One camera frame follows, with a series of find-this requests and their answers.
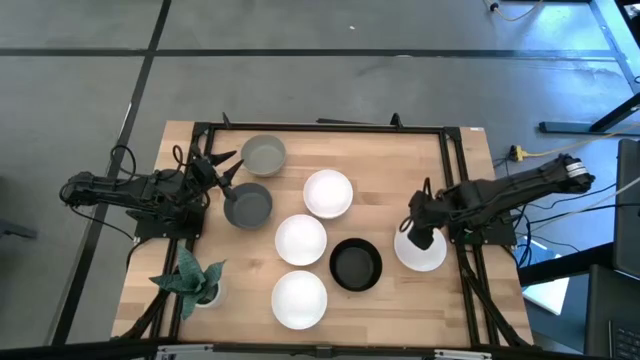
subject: bowl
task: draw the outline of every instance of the bowl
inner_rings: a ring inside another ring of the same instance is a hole
[[[242,146],[240,156],[244,167],[256,176],[271,176],[277,173],[286,157],[287,150],[280,139],[272,135],[258,135]]]
[[[414,271],[426,272],[437,269],[447,257],[447,242],[438,229],[433,229],[433,243],[427,250],[415,246],[407,237],[413,224],[406,231],[396,229],[393,248],[404,266]]]
[[[353,187],[342,173],[320,170],[305,182],[303,197],[312,214],[322,219],[334,219],[351,206]]]
[[[370,242],[352,238],[339,243],[329,259],[331,276],[349,291],[365,291],[382,275],[382,257]]]
[[[258,229],[269,219],[273,201],[264,186],[245,183],[233,188],[236,201],[225,199],[224,216],[231,225],[241,229]]]
[[[327,309],[327,289],[308,271],[292,271],[278,280],[271,293],[271,310],[278,321],[293,330],[317,324]]]
[[[316,218],[293,215],[276,231],[278,255],[291,265],[305,266],[320,259],[327,247],[327,232]]]

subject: black floor stripe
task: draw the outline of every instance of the black floor stripe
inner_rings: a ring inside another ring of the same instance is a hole
[[[154,39],[154,46],[159,39]],[[616,61],[611,50],[442,50],[442,49],[37,49],[0,48],[0,57],[432,57]]]
[[[34,56],[34,57],[130,57],[145,56],[147,49],[120,49],[120,48],[0,48],[0,56]]]
[[[162,8],[160,9],[160,13],[158,14],[158,20],[156,21],[156,26],[153,30],[151,41],[149,42],[149,50],[155,50],[158,47],[158,43],[160,41],[160,37],[162,36],[162,31],[164,29],[170,7],[171,0],[164,0],[162,2]],[[127,116],[122,126],[117,144],[126,145],[129,142],[129,138],[131,137],[131,132],[133,130],[133,124],[135,123],[136,115],[138,114],[138,109],[140,108],[140,101],[142,100],[142,95],[144,94],[144,88],[147,84],[147,80],[149,79],[149,73],[151,72],[152,64],[153,56],[146,56],[144,58],[144,61],[142,62],[138,80],[136,81],[136,85],[131,96],[131,107],[127,112]],[[116,156],[114,157],[114,161],[109,164],[109,169],[107,171],[108,177],[115,178],[118,176],[123,157],[124,151],[118,152],[116,154]],[[96,207],[94,217],[98,220],[104,221],[106,214],[107,206],[98,205]],[[91,268],[91,262],[93,261],[93,256],[98,245],[98,239],[100,238],[101,230],[102,224],[96,221],[92,221],[89,224],[89,230],[85,232],[86,238],[83,241],[84,245],[82,247],[80,260],[78,262],[78,266],[75,269],[73,280],[71,281],[71,285],[69,287],[69,292],[67,293],[62,312],[60,313],[58,324],[53,334],[52,345],[64,345],[67,342],[69,332],[71,331],[71,326],[73,325],[73,318],[75,317],[78,303],[80,302],[80,297],[82,296],[82,290],[84,289],[87,275],[89,274],[89,270]]]
[[[442,57],[442,58],[526,58],[553,60],[606,59],[614,61],[610,50],[420,50],[420,49],[159,49],[156,57],[224,56],[335,56],[335,57]]]

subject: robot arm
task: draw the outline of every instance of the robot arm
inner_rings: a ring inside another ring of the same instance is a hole
[[[591,189],[595,176],[590,175],[580,159],[569,155],[532,170],[497,180],[464,181],[431,195],[428,179],[423,191],[417,191],[409,202],[409,221],[414,223],[409,239],[426,250],[433,242],[434,228],[453,226],[470,231],[481,230],[528,202],[553,193],[582,194]]]
[[[60,199],[72,207],[109,204],[128,209],[127,215],[138,222],[135,235],[142,241],[154,237],[198,237],[209,206],[207,191],[218,186],[226,198],[235,201],[231,180],[242,161],[219,175],[215,166],[235,151],[203,156],[193,145],[188,155],[191,162],[183,164],[175,155],[175,148],[174,157],[180,167],[185,166],[184,173],[179,167],[114,180],[81,172],[62,187]]]

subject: metal bracket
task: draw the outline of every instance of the metal bracket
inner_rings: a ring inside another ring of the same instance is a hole
[[[213,344],[159,346],[156,360],[166,360],[170,355],[200,354],[204,352],[213,352]]]
[[[224,126],[227,127],[227,130],[230,130],[231,121],[229,121],[229,118],[227,117],[227,114],[224,111],[222,112],[222,121],[224,122]]]
[[[316,346],[316,357],[318,359],[330,359],[333,357],[333,348],[331,346]]]
[[[445,126],[444,132],[449,136],[453,141],[462,141],[462,134],[460,133],[460,128],[455,126]]]
[[[393,113],[389,125],[395,126],[396,129],[401,129],[404,127],[404,125],[402,125],[402,121],[400,121],[400,115],[398,115],[398,113]]]
[[[443,360],[491,360],[491,354],[475,351],[436,349],[435,358]]]
[[[191,132],[191,135],[199,138],[200,136],[207,133],[207,130],[209,130],[210,125],[211,125],[210,123],[203,123],[203,122],[195,123],[193,125],[193,131]]]

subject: white bowl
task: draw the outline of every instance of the white bowl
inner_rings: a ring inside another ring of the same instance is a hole
[[[447,257],[447,242],[438,229],[433,229],[433,243],[427,250],[415,246],[407,237],[413,224],[400,232],[396,229],[393,247],[400,262],[411,270],[425,272],[437,269]]]
[[[337,218],[349,209],[351,201],[351,182],[335,170],[320,170],[304,184],[304,203],[319,218]]]
[[[276,231],[278,255],[291,265],[305,266],[320,259],[327,247],[327,232],[316,218],[293,215]]]
[[[327,309],[327,289],[314,274],[292,271],[273,288],[271,309],[276,319],[289,329],[308,329],[322,319]]]

